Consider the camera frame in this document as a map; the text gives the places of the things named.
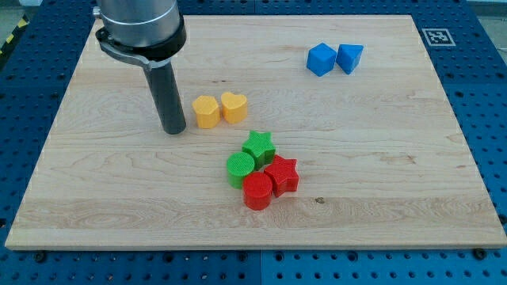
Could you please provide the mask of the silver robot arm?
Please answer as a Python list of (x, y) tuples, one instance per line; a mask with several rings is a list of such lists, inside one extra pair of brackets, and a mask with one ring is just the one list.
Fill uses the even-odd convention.
[(186, 41), (177, 0), (97, 0), (93, 15), (101, 50), (146, 71), (168, 67)]

